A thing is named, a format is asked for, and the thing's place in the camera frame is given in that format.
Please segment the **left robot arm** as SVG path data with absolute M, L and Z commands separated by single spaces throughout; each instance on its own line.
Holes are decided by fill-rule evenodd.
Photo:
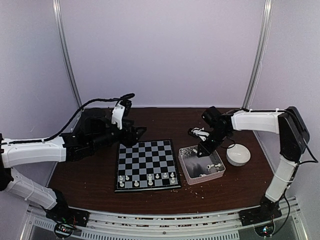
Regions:
M 47 217 L 67 222 L 75 217 L 63 195 L 57 189 L 47 188 L 25 177 L 14 167 L 43 162 L 75 162 L 93 156 L 101 147 L 120 143 L 135 145 L 146 132 L 146 127 L 135 127 L 126 119 L 128 111 L 117 105 L 111 115 L 102 108 L 82 111 L 70 132 L 62 132 L 51 140 L 12 140 L 1 138 L 0 189 L 40 205 Z

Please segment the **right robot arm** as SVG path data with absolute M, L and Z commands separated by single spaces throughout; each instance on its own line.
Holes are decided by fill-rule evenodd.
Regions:
M 200 139 L 197 145 L 199 158 L 212 154 L 234 132 L 254 132 L 268 160 L 275 152 L 267 149 L 273 145 L 267 137 L 278 141 L 279 162 L 274 166 L 273 178 L 256 210 L 259 220 L 268 220 L 294 182 L 303 155 L 309 150 L 310 133 L 299 110 L 295 106 L 285 109 L 236 108 L 222 113 L 212 106 L 201 117 L 211 130 L 196 127 L 189 130 L 190 135 Z

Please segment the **pink plastic basket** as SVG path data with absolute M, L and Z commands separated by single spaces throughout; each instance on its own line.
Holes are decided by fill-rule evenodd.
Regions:
M 196 145 L 180 148 L 178 151 L 178 159 L 189 185 L 204 183 L 224 175 L 226 167 L 216 150 L 203 157 L 198 157 L 197 153 Z

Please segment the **black white chessboard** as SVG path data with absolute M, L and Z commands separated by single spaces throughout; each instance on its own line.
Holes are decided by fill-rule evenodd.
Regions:
M 174 173 L 175 183 L 171 183 Z M 148 175 L 153 185 L 148 185 Z M 123 176 L 124 187 L 120 187 L 119 176 Z M 182 187 L 173 141 L 171 139 L 140 141 L 132 147 L 119 144 L 115 166 L 116 193 L 179 189 Z

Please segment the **white ceramic bowl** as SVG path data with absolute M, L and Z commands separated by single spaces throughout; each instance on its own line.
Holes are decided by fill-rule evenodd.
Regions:
M 251 153 L 244 145 L 234 144 L 226 150 L 226 159 L 231 165 L 242 167 L 251 159 Z

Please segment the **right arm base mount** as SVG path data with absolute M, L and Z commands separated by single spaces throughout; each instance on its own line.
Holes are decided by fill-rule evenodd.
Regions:
M 241 210 L 239 218 L 242 226 L 254 225 L 255 233 L 259 237 L 271 237 L 275 232 L 274 219 L 282 216 L 279 201 L 273 202 L 263 196 L 259 206 Z

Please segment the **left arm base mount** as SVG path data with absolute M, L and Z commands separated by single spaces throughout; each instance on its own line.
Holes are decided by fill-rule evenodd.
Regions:
M 52 209 L 42 207 L 46 217 L 55 222 L 53 233 L 59 239 L 69 238 L 78 227 L 86 227 L 90 213 L 86 210 L 71 208 L 66 202 L 58 202 Z

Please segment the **front aluminium rail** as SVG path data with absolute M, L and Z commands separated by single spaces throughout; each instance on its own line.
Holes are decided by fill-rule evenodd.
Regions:
M 264 240 L 262 228 L 274 224 L 271 240 L 308 240 L 294 197 L 279 203 L 281 217 L 243 225 L 240 209 L 172 215 L 89 212 L 86 226 L 77 226 L 64 240 Z

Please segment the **left aluminium frame post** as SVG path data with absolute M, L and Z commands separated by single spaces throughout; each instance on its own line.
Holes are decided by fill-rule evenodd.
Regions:
M 52 6 L 53 6 L 54 18 L 55 18 L 55 22 L 56 22 L 56 26 L 59 34 L 59 41 L 62 49 L 62 55 L 63 55 L 64 65 L 66 68 L 66 73 L 68 76 L 68 80 L 70 83 L 71 91 L 75 99 L 75 102 L 77 106 L 80 107 L 82 105 L 82 101 L 81 101 L 79 90 L 76 84 L 75 75 L 72 68 L 72 63 L 71 63 L 70 54 L 68 50 L 68 44 L 67 44 L 64 23 L 63 23 L 61 1 L 53 0 Z

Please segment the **aluminium frame post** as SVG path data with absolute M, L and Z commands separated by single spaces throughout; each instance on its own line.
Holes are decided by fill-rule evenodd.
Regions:
M 252 102 L 260 79 L 262 71 L 263 57 L 268 45 L 269 34 L 272 24 L 273 0 L 265 0 L 260 26 L 260 33 L 256 48 L 256 53 L 253 61 L 253 66 L 247 86 L 246 94 L 242 103 L 242 108 L 248 109 Z
M 68 76 L 68 80 L 70 83 L 71 91 L 75 99 L 75 102 L 77 106 L 80 107 L 82 105 L 82 101 L 81 101 L 79 90 L 76 84 L 75 75 L 72 68 L 72 63 L 71 63 L 70 54 L 68 50 L 68 44 L 67 44 L 64 23 L 63 23 L 61 1 L 53 0 L 52 6 L 53 6 L 54 18 L 55 18 L 55 22 L 56 22 L 56 26 L 59 34 L 59 41 L 62 49 L 62 55 L 63 55 L 64 65 L 66 68 L 66 73 Z

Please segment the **right aluminium frame post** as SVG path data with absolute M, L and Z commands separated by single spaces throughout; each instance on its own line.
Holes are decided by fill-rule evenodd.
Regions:
M 253 61 L 253 66 L 247 86 L 246 94 L 242 103 L 242 108 L 248 109 L 252 102 L 260 79 L 262 71 L 263 57 L 268 45 L 269 34 L 272 24 L 273 0 L 265 0 L 260 26 L 260 33 L 256 48 L 256 53 Z

